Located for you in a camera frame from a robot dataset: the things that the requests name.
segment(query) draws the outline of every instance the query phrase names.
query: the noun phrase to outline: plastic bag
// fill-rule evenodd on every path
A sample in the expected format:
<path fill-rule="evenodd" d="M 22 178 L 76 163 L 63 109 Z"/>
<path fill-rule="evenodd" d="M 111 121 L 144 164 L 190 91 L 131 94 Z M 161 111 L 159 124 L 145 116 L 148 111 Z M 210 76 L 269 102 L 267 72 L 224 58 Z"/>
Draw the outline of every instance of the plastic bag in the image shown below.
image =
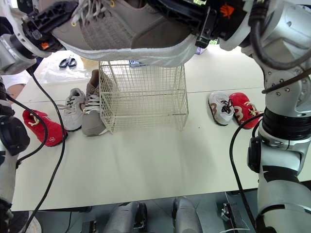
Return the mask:
<path fill-rule="evenodd" d="M 60 68 L 59 63 L 69 56 L 76 60 L 77 66 Z M 81 58 L 71 51 L 58 51 L 43 59 L 39 67 L 42 67 L 39 83 L 61 83 L 89 79 L 92 70 L 98 69 L 98 61 Z"/>

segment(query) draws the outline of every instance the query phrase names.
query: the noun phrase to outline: shoelace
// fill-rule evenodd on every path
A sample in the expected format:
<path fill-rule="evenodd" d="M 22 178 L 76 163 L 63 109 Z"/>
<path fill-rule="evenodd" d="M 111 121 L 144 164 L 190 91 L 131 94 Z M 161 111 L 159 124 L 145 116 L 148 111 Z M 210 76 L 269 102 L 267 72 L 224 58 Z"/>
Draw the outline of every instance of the shoelace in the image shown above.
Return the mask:
<path fill-rule="evenodd" d="M 251 116 L 256 116 L 259 114 L 259 111 L 256 109 L 256 106 L 254 104 L 252 104 L 251 102 L 247 101 L 244 103 L 245 105 L 251 105 L 252 106 L 252 109 L 249 108 L 248 111 L 249 111 L 249 114 Z"/>
<path fill-rule="evenodd" d="M 69 101 L 66 102 L 66 105 L 63 105 L 63 104 L 58 104 L 58 109 L 60 110 L 65 110 L 65 114 L 70 114 L 70 113 L 73 113 L 76 111 L 76 107 L 75 105 L 73 104 L 73 101 L 75 100 L 74 97 L 71 97 L 69 99 Z"/>
<path fill-rule="evenodd" d="M 28 124 L 30 124 L 31 126 L 34 126 L 34 125 L 37 125 L 37 124 L 40 123 L 39 119 L 36 118 L 32 113 L 30 113 L 30 115 L 34 117 L 34 121 L 35 121 L 35 122 L 34 122 L 34 123 L 28 122 Z"/>
<path fill-rule="evenodd" d="M 86 102 L 86 107 L 83 109 L 83 113 L 89 114 L 91 111 L 100 111 L 98 95 L 90 95 L 88 97 L 88 101 Z"/>
<path fill-rule="evenodd" d="M 79 5 L 72 13 L 71 25 L 75 27 L 81 19 L 84 26 L 87 21 L 97 17 L 107 9 L 105 4 L 109 4 L 111 7 L 115 6 L 114 0 L 79 0 Z"/>
<path fill-rule="evenodd" d="M 229 99 L 229 101 L 226 100 L 222 100 L 220 101 L 220 103 L 223 103 L 224 106 L 222 107 L 222 112 L 226 112 L 226 113 L 230 113 L 231 112 L 231 107 L 232 107 L 232 100 Z"/>

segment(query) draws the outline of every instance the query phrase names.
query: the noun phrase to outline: scissors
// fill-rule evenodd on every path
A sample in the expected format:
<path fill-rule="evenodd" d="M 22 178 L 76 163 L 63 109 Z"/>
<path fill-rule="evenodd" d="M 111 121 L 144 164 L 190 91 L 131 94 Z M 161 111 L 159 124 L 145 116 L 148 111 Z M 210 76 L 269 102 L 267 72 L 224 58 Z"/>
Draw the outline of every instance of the scissors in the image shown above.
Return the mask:
<path fill-rule="evenodd" d="M 69 56 L 68 58 L 65 58 L 64 60 L 62 60 L 58 66 L 60 68 L 66 68 L 67 66 L 71 68 L 71 67 L 77 66 L 77 62 L 76 62 L 76 59 Z"/>

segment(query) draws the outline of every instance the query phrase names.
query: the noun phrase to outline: red logo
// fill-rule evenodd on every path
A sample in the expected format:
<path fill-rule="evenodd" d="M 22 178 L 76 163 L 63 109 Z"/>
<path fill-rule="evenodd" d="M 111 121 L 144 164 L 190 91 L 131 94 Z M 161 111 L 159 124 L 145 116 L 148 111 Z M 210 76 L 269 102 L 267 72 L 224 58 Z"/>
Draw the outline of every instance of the red logo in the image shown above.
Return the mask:
<path fill-rule="evenodd" d="M 223 17 L 228 17 L 230 19 L 230 15 L 234 12 L 234 8 L 225 3 L 221 6 L 220 12 L 223 14 Z"/>

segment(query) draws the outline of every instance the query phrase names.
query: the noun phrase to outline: gray sneaker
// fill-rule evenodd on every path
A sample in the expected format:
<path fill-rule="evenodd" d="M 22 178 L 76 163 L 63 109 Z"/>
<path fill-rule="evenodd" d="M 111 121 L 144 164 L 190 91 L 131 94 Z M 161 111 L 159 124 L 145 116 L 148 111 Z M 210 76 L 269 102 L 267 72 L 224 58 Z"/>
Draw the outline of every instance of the gray sneaker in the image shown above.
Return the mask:
<path fill-rule="evenodd" d="M 57 0 L 39 0 L 42 11 Z M 53 31 L 68 50 L 98 61 L 140 60 L 175 67 L 196 51 L 196 36 L 145 0 L 79 0 L 71 20 Z"/>
<path fill-rule="evenodd" d="M 86 136 L 98 136 L 107 132 L 100 118 L 99 73 L 92 71 L 92 77 L 86 86 L 86 105 L 83 110 L 82 132 Z"/>

